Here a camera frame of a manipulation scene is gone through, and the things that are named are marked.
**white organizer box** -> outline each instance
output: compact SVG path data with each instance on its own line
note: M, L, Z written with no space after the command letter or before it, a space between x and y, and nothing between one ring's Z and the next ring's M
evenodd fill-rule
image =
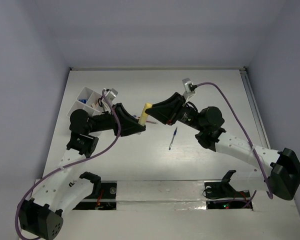
M100 115L104 111L103 108L98 104L98 99L101 98L101 96L102 95L100 93L97 93L96 91L93 91L92 89L85 86L76 98L67 116L70 118L71 114L77 109L83 109L92 116Z

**white enclosure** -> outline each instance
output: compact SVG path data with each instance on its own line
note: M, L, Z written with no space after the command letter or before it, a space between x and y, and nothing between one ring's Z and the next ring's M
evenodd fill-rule
M135 72L135 78L127 71L74 71L187 67L218 71L203 75L184 71L184 76L182 71L159 71L160 75L151 71L148 76ZM237 71L243 67L247 70L244 86ZM0 0L0 240L17 238L16 206L34 180L55 167L55 158L69 140L69 113L76 108L98 113L78 101L84 87L96 92L91 95L94 100L104 87L97 80L102 85L113 83L119 88L115 101L139 115L145 102L159 102L183 91L180 81L186 77L197 83L221 81L253 141L293 149L300 160L300 0ZM153 91L138 98L144 88ZM244 138L217 91L204 87L198 92L195 103L200 108L220 107L226 128ZM251 107L255 101L264 128L255 118L258 109ZM101 157L87 166L97 168L102 179L121 180L121 184L142 179L218 179L232 166L251 169L200 148L195 131L181 125L169 152L173 130L149 125L146 132L130 138L139 147L122 139L116 145L134 158L119 161L123 155L114 148L110 161ZM112 138L110 131L101 134L97 151ZM300 213L300 186L295 200ZM131 213L127 210L134 206L129 205L125 211L98 216L94 211L76 211L66 220L60 239L82 239L82 227L72 231L78 222L90 229L98 227L95 222L103 227L113 224L114 235L107 235L113 239L126 230L134 230L136 239L227 239L238 234L243 239L300 238L294 201L271 201L258 193L253 203L256 212L222 213L224 228L218 230L211 225L219 224L220 214L206 210L204 215L198 211ZM100 231L85 234L95 238Z
M250 93L245 90L239 70L71 71L44 175L54 170L63 157L70 139L67 113L77 96L81 97L85 93L91 95L89 89L100 93L103 88L114 88L118 91L115 103L123 103L131 115L138 115L146 102L155 104L166 100L174 92L183 93L184 78L190 78L196 84L206 81L217 84L232 104L252 141L260 146L267 144L262 143L260 136L264 132L256 124L258 116L253 115L254 106L251 107L248 97ZM242 130L216 89L202 86L196 91L197 95L191 101L199 110L208 106L220 108L225 119L223 127L239 138L244 138ZM175 125L178 126L178 132L171 150L168 148L174 127L147 124L146 131L141 135L121 137L109 152L87 162L82 168L83 172L97 174L103 181L118 181L117 210L72 211L67 216L58 239L66 240L78 233L74 239L79 236L88 239L98 234L109 240L199 240L203 236L208 239L236 238L237 232L250 239L260 239L261 236L263 239L289 240L293 236L300 239L300 217L294 201L277 197L270 200L266 192L258 192L252 201L253 211L206 209L206 199L202 196L203 182L189 180L219 180L228 170L250 173L254 171L254 167L202 148L194 136L196 130L181 123ZM103 131L98 137L94 153L105 149L115 138L112 130ZM98 228L104 232L96 232L91 223L97 223ZM232 230L217 231L219 226L225 225L225 229Z

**screw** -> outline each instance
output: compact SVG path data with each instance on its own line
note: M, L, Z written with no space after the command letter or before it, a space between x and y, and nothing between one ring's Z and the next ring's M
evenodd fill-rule
M117 189L113 186L110 188L110 193L111 194L116 194L117 193Z

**black connector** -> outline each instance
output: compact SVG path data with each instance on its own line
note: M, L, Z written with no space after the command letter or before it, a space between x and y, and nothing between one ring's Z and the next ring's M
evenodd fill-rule
M189 89L191 92L193 92L197 87L197 85L192 85L191 83L189 84Z

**cable clip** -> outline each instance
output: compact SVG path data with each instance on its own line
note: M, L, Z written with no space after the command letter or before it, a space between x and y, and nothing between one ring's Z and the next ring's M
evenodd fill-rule
M61 171L63 171L64 173L66 172L66 169L64 168L64 166L60 166L59 168L60 168Z

